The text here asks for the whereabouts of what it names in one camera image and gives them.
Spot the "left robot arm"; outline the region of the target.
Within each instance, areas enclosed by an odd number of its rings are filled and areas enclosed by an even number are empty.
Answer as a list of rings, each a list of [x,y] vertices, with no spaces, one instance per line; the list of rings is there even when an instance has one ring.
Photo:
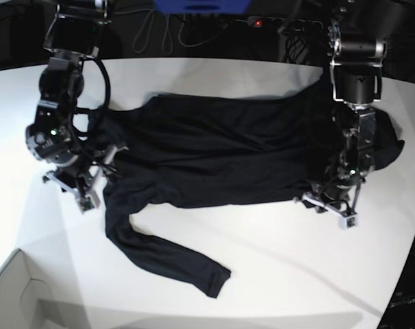
[[[341,129],[342,147],[325,182],[314,184],[300,200],[317,212],[338,216],[343,229],[357,225],[360,189],[375,170],[373,104],[381,100],[386,39],[409,8],[407,1],[341,1],[328,24],[332,97],[341,105],[334,121]]]

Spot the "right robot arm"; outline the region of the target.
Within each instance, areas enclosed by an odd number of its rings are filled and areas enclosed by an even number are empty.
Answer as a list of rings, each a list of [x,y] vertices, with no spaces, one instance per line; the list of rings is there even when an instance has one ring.
[[[98,107],[103,114],[110,103],[110,78],[98,58],[99,39],[111,22],[115,1],[56,1],[56,12],[46,33],[43,47],[51,52],[47,67],[39,80],[40,99],[34,122],[25,130],[25,143],[31,155],[52,163],[56,170],[44,176],[56,182],[76,199],[87,200],[98,173],[113,169],[104,160],[107,151],[93,151],[86,146],[90,132],[80,132],[73,117],[85,111],[77,100],[84,89],[84,62],[92,60],[104,78],[104,102]]]

